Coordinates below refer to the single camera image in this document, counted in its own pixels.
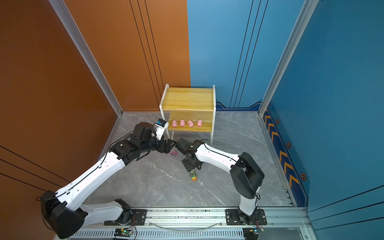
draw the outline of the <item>black stripe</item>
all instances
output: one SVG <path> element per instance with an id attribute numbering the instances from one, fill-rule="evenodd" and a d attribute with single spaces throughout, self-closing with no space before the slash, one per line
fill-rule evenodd
<path id="1" fill-rule="evenodd" d="M 17 167 L 18 169 L 21 169 L 21 170 L 23 170 L 23 171 L 25 171 L 25 172 L 27 172 L 27 173 L 30 173 L 30 174 L 32 174 L 32 175 L 38 177 L 38 178 L 41 178 L 41 179 L 43 179 L 43 180 L 46 180 L 45 178 L 42 178 L 42 177 L 40 177 L 40 176 L 37 176 L 36 174 L 33 174 L 33 173 L 31 173 L 31 172 L 29 172 L 29 171 L 27 171 L 27 170 L 25 170 L 25 169 L 22 169 L 21 167 L 18 167 L 18 166 L 16 166 L 16 165 L 13 165 L 12 163 L 7 162 L 7 161 L 5 161 L 5 160 L 3 160 L 3 159 L 0 159 L 0 161 L 6 162 L 6 163 L 8 163 L 9 165 L 12 165 L 12 166 L 14 166 L 14 167 Z M 51 182 L 51 181 L 49 181 L 49 180 L 46 180 L 46 181 L 47 181 L 47 182 L 50 182 L 50 183 L 52 183 L 52 184 L 54 184 L 54 185 L 56 185 L 56 186 L 58 186 L 58 187 L 62 187 L 62 186 L 57 185 L 56 183 Z"/>
<path id="2" fill-rule="evenodd" d="M 19 182 L 25 183 L 26 185 L 29 185 L 29 186 L 35 187 L 35 188 L 37 188 L 37 189 L 40 189 L 40 190 L 43 190 L 43 191 L 47 191 L 47 190 L 44 190 L 44 189 L 42 189 L 42 188 L 36 187 L 36 186 L 34 186 L 34 185 L 32 185 L 32 184 L 29 184 L 29 183 L 26 183 L 26 182 L 20 181 L 20 180 L 18 180 L 18 179 L 16 179 L 16 178 L 13 178 L 13 177 L 10 177 L 10 176 L 8 176 L 8 175 L 5 175 L 5 174 L 3 174 L 3 173 L 0 173 L 0 174 L 1 174 L 1 175 L 3 175 L 3 176 L 6 176 L 6 177 L 12 178 L 13 180 L 16 180 L 16 181 L 19 181 Z"/>
<path id="3" fill-rule="evenodd" d="M 373 221 L 373 220 L 382 219 L 382 218 L 384 218 L 384 217 L 378 217 L 378 218 L 373 218 L 373 219 L 368 219 L 368 220 L 363 220 L 363 221 L 358 221 L 358 222 L 351 222 L 351 223 L 346 223 L 346 224 L 340 224 L 340 225 L 331 226 L 331 227 L 323 227 L 323 228 L 314 229 L 314 230 L 317 231 L 317 230 L 322 230 L 322 229 L 327 229 L 327 228 L 332 228 L 332 227 L 339 227 L 339 226 L 345 226 L 345 225 L 349 225 L 349 224 L 368 222 L 368 221 Z"/>
<path id="4" fill-rule="evenodd" d="M 151 48 L 149 47 L 149 42 L 148 42 L 148 37 L 147 37 L 147 31 L 145 30 L 145 25 L 144 25 L 143 15 L 141 15 L 141 9 L 140 9 L 139 0 L 137 0 L 137 4 L 139 5 L 139 11 L 140 11 L 140 16 L 141 16 L 141 21 L 142 21 L 142 23 L 143 23 L 143 27 L 144 27 L 145 38 L 147 39 L 147 44 L 148 44 L 148 49 L 149 49 L 149 55 L 151 56 L 152 66 L 153 66 L 153 71 L 155 72 L 155 77 L 156 77 L 157 87 L 159 88 L 159 94 L 160 94 L 160 97 L 161 97 L 161 90 L 160 90 L 160 86 L 159 86 L 159 81 L 157 80 L 157 74 L 156 74 L 155 64 L 153 63 L 153 58 L 152 58 Z"/>
<path id="5" fill-rule="evenodd" d="M 45 169 L 45 168 L 43 168 L 43 167 L 37 165 L 36 163 L 34 163 L 34 162 L 32 162 L 32 161 L 29 161 L 29 160 L 26 159 L 25 157 L 22 157 L 22 156 L 20 156 L 19 154 L 14 153 L 14 152 L 12 152 L 11 150 L 9 150 L 9 149 L 7 149 L 7 148 L 5 148 L 5 147 L 3 147 L 3 146 L 0 146 L 0 147 L 2 147 L 2 148 L 4 148 L 5 150 L 7 150 L 7 151 L 9 151 L 9 152 L 11 152 L 11 153 L 13 153 L 13 154 L 15 154 L 15 155 L 18 156 L 18 157 L 21 157 L 22 159 L 24 159 L 24 160 L 26 160 L 26 161 L 32 163 L 33 165 L 36 165 L 36 166 L 38 166 L 39 168 L 44 169 L 44 170 L 46 170 L 47 172 L 52 173 L 53 175 L 55 175 L 55 176 L 57 176 L 57 177 L 59 177 L 59 178 L 65 180 L 65 181 L 70 182 L 70 181 L 66 180 L 65 178 L 62 178 L 62 177 L 60 177 L 59 175 L 56 175 L 56 174 L 54 174 L 53 172 L 51 172 L 51 171 L 49 171 L 49 170 L 47 170 L 47 169 Z"/>
<path id="6" fill-rule="evenodd" d="M 247 63 L 249 47 L 251 46 L 252 36 L 253 36 L 253 31 L 255 30 L 256 20 L 257 20 L 257 16 L 259 15 L 259 10 L 260 10 L 260 4 L 261 4 L 261 3 L 262 3 L 262 2 L 261 2 L 261 0 L 260 0 L 259 8 L 257 9 L 257 13 L 256 13 L 255 23 L 253 24 L 253 30 L 252 30 L 252 34 L 251 34 L 251 40 L 249 40 L 249 45 L 248 45 L 247 55 L 245 56 L 245 61 L 244 61 L 244 66 L 243 66 L 243 71 L 242 71 L 242 73 L 241 73 L 240 82 L 239 82 L 239 88 L 237 89 L 237 94 L 236 94 L 236 98 L 235 98 L 235 104 L 234 104 L 233 107 L 235 107 L 235 105 L 236 105 L 237 96 L 238 96 L 238 94 L 239 94 L 240 85 L 241 85 L 241 79 L 243 78 L 243 73 L 244 73 L 245 64 Z"/>
<path id="7" fill-rule="evenodd" d="M 251 12 L 252 12 L 252 6 L 253 6 L 253 0 L 252 0 L 252 4 L 251 4 L 251 10 L 249 11 L 249 17 L 248 17 L 248 22 L 247 22 L 247 28 L 245 29 L 244 40 L 243 40 L 243 46 L 242 46 L 242 48 L 241 48 L 239 64 L 237 65 L 237 71 L 236 71 L 235 83 L 233 84 L 233 90 L 232 90 L 231 102 L 229 103 L 229 107 L 231 107 L 231 104 L 232 104 L 232 98 L 233 98 L 233 93 L 235 92 L 236 78 L 237 78 L 237 73 L 239 72 L 240 60 L 241 60 L 241 55 L 243 54 L 243 48 L 244 48 L 244 43 L 245 43 L 245 37 L 246 37 L 246 35 L 247 35 L 249 19 L 250 19 L 250 17 L 251 17 Z"/>
<path id="8" fill-rule="evenodd" d="M 130 3 L 130 5 L 131 5 L 133 18 L 135 19 L 136 28 L 137 28 L 137 33 L 139 34 L 139 38 L 140 38 L 140 42 L 141 42 L 141 47 L 143 48 L 143 53 L 144 53 L 144 57 L 145 57 L 145 62 L 147 62 L 148 72 L 149 72 L 149 76 L 151 77 L 151 82 L 152 82 L 153 91 L 155 92 L 156 102 L 157 102 L 157 104 L 159 104 L 159 101 L 158 101 L 158 99 L 157 99 L 157 95 L 156 95 L 155 85 L 153 85 L 153 80 L 152 80 L 151 71 L 149 70 L 149 65 L 148 65 L 148 61 L 147 61 L 147 56 L 145 55 L 143 42 L 141 41 L 141 36 L 140 36 L 140 32 L 139 32 L 139 27 L 137 26 L 135 13 L 133 12 L 133 7 L 132 7 L 132 2 L 131 2 L 131 0 L 129 0 L 129 3 Z"/>
<path id="9" fill-rule="evenodd" d="M 364 194 L 364 193 L 367 193 L 367 192 L 370 192 L 370 191 L 373 191 L 373 190 L 379 189 L 379 188 L 381 188 L 381 187 L 384 187 L 384 185 L 381 185 L 380 187 L 375 187 L 375 188 L 373 188 L 373 189 L 371 189 L 371 190 L 368 190 L 368 191 L 365 191 L 365 192 L 362 192 L 362 193 L 359 193 L 359 194 L 353 195 L 352 197 L 347 197 L 347 198 L 345 198 L 345 199 L 342 199 L 342 200 L 340 200 L 340 201 L 337 201 L 337 202 L 334 202 L 334 203 L 331 203 L 331 204 L 328 204 L 328 205 L 325 205 L 325 206 L 319 207 L 319 208 L 317 208 L 317 209 L 314 209 L 314 210 L 311 210 L 311 211 L 309 211 L 308 213 L 310 213 L 310 212 L 313 212 L 313 211 L 316 211 L 316 210 L 319 210 L 319 209 L 322 209 L 323 207 L 328 207 L 328 206 L 330 206 L 330 205 L 332 205 L 332 204 L 336 204 L 336 203 L 338 203 L 338 202 L 342 202 L 342 201 L 344 201 L 344 200 L 347 200 L 347 199 L 350 199 L 350 198 L 356 197 L 356 196 L 358 196 L 358 195 L 361 195 L 361 194 Z"/>
<path id="10" fill-rule="evenodd" d="M 352 209 L 352 210 L 349 210 L 349 211 L 341 212 L 341 213 L 339 213 L 339 214 L 333 214 L 333 215 L 328 216 L 328 217 L 333 217 L 333 216 L 340 215 L 340 214 L 344 214 L 344 213 L 347 213 L 347 212 L 353 212 L 353 211 L 355 211 L 355 210 L 364 209 L 364 208 L 366 208 L 366 207 L 371 207 L 371 206 L 379 205 L 379 204 L 382 204 L 382 203 L 384 203 L 384 202 L 378 202 L 378 203 L 376 203 L 376 204 L 371 204 L 371 205 L 368 205 L 368 206 L 365 206 L 365 207 L 359 207 L 359 208 L 357 208 L 357 209 Z M 316 220 L 311 220 L 311 222 L 313 222 L 313 221 L 317 221 L 317 220 L 321 220 L 321 219 L 325 219 L 325 218 L 327 218 L 327 217 L 322 217 L 322 218 L 319 218 L 319 219 L 316 219 Z"/>
<path id="11" fill-rule="evenodd" d="M 263 20 L 264 20 L 264 15 L 265 15 L 265 10 L 266 10 L 266 7 L 268 6 L 268 1 L 269 1 L 269 0 L 267 0 L 266 5 L 265 5 L 265 9 L 264 9 L 264 14 L 263 14 L 262 22 L 260 23 L 260 27 L 259 27 L 259 33 L 257 34 L 255 47 L 253 48 L 253 53 L 252 53 L 251 61 L 250 61 L 250 63 L 249 63 L 249 67 L 248 67 L 248 71 L 247 71 L 247 76 L 245 77 L 245 81 L 244 81 L 244 85 L 243 85 L 243 90 L 241 91 L 241 96 L 240 96 L 239 104 L 237 105 L 237 107 L 240 106 L 241 97 L 243 96 L 245 83 L 246 83 L 246 81 L 247 81 L 247 77 L 248 77 L 249 69 L 251 68 L 251 63 L 252 63 L 253 54 L 255 53 L 255 48 L 256 48 L 257 40 L 259 39 L 260 29 L 262 28 L 262 24 L 263 24 Z"/>
<path id="12" fill-rule="evenodd" d="M 146 0 L 144 0 L 144 2 L 145 2 L 145 8 L 147 9 L 147 15 L 148 15 L 149 27 L 150 27 L 150 29 L 151 29 L 153 45 L 155 46 L 155 53 L 156 53 L 156 58 L 157 58 L 157 65 L 159 66 L 160 79 L 161 79 L 161 84 L 163 85 L 163 91 L 164 91 L 164 90 L 165 90 L 165 87 L 164 87 L 164 83 L 163 83 L 163 77 L 161 76 L 161 69 L 160 69 L 160 64 L 159 64 L 159 57 L 157 56 L 157 50 L 156 50 L 156 45 L 155 45 L 155 39 L 153 38 L 153 32 L 152 32 L 151 20 L 149 19 L 148 8 L 147 8 L 147 2 L 146 2 Z"/>

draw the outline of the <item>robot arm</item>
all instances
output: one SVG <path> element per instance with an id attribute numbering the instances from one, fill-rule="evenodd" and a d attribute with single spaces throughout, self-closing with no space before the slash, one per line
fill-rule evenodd
<path id="1" fill-rule="evenodd" d="M 103 221 L 125 224 L 131 219 L 131 208 L 121 199 L 96 205 L 83 202 L 105 180 L 134 159 L 139 160 L 154 150 L 169 153 L 176 142 L 164 139 L 163 133 L 167 127 L 168 123 L 162 119 L 154 125 L 146 122 L 137 124 L 132 134 L 114 144 L 101 160 L 81 176 L 56 192 L 47 191 L 40 197 L 43 217 L 61 239 L 70 237 L 82 226 Z M 238 209 L 240 218 L 245 224 L 254 224 L 256 194 L 264 173 L 249 154 L 229 154 L 203 141 L 196 140 L 191 144 L 183 138 L 177 142 L 176 148 L 185 155 L 182 162 L 187 171 L 201 169 L 202 163 L 207 162 L 228 172 L 241 194 Z"/>

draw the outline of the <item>marble tile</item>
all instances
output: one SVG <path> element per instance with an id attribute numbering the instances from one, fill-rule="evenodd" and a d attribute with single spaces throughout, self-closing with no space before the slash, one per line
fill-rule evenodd
<path id="1" fill-rule="evenodd" d="M 124 113 L 114 140 L 132 131 L 137 123 L 153 123 L 160 117 L 160 113 Z M 181 137 L 193 142 L 196 139 L 209 139 L 210 134 L 175 132 L 175 140 Z M 213 146 L 230 153 L 247 152 L 257 162 L 265 174 L 259 206 L 290 204 L 256 113 L 217 113 Z M 240 194 L 229 174 L 204 163 L 201 170 L 196 170 L 197 180 L 192 181 L 181 163 L 183 158 L 181 153 L 172 157 L 170 154 L 151 152 L 111 176 L 85 203 L 98 204 L 121 198 L 133 207 L 239 205 Z"/>

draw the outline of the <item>orange wall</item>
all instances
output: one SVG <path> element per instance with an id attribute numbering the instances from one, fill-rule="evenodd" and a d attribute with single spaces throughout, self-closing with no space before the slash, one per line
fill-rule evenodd
<path id="1" fill-rule="evenodd" d="M 65 0 L 124 111 L 158 111 L 190 87 L 186 0 Z"/>
<path id="2" fill-rule="evenodd" d="M 0 3 L 0 146 L 71 181 L 98 159 L 116 114 L 47 0 Z M 0 173 L 44 190 L 68 183 L 0 148 Z M 36 197 L 0 175 L 1 239 L 51 239 Z"/>

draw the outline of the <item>wooden shelf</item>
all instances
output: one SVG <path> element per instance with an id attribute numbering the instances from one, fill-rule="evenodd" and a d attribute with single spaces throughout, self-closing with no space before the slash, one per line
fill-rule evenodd
<path id="1" fill-rule="evenodd" d="M 184 119 L 185 126 L 180 126 L 180 120 Z M 197 126 L 197 121 L 201 119 L 203 125 Z M 177 127 L 172 127 L 172 121 L 177 121 Z M 194 127 L 189 127 L 188 120 L 193 121 Z M 213 114 L 208 111 L 172 111 L 169 116 L 169 131 L 184 131 L 184 132 L 212 132 Z"/>
<path id="2" fill-rule="evenodd" d="M 162 103 L 163 111 L 214 111 L 212 88 L 168 88 Z"/>

